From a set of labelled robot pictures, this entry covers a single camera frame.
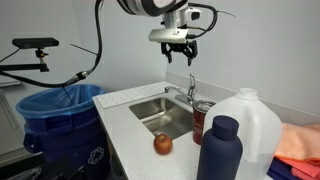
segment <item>bottle cap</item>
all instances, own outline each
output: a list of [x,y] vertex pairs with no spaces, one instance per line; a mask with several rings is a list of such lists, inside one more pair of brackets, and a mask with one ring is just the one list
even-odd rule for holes
[[237,136],[238,129],[238,121],[229,116],[216,116],[213,118],[213,135],[220,139],[226,141],[234,140]]

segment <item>plastic jug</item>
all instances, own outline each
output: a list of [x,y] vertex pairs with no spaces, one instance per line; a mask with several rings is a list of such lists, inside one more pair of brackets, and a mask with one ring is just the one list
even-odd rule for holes
[[279,117],[259,101],[256,90],[248,88],[214,105],[207,112],[203,132],[211,128],[217,115],[230,116],[240,124],[243,154],[236,179],[263,180],[282,133]]

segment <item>blue recycling bin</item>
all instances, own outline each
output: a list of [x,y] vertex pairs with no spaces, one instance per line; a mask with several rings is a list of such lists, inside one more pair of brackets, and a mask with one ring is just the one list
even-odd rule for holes
[[49,89],[22,99],[16,109],[25,119],[24,147],[42,152],[47,162],[71,157],[93,180],[110,172],[106,135],[92,97],[105,91],[95,85]]

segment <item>recycling symbol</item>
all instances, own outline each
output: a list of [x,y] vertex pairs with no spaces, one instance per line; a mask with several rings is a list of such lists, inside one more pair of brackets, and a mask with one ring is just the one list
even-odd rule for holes
[[88,164],[95,165],[97,164],[104,156],[104,148],[98,147],[93,150],[90,154],[90,158],[88,159]]

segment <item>backsplash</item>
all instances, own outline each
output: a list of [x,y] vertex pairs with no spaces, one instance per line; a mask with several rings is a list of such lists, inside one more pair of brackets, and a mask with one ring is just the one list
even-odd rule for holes
[[[219,87],[203,81],[197,81],[197,77],[195,78],[197,84],[197,93],[212,99],[214,102],[219,102],[223,99],[234,96],[237,93],[236,91],[230,89]],[[189,77],[181,76],[168,71],[166,80],[182,88],[187,88],[189,84]],[[260,98],[260,100],[274,113],[276,113],[282,122],[296,125],[320,123],[320,116],[316,114],[274,103],[265,99]]]

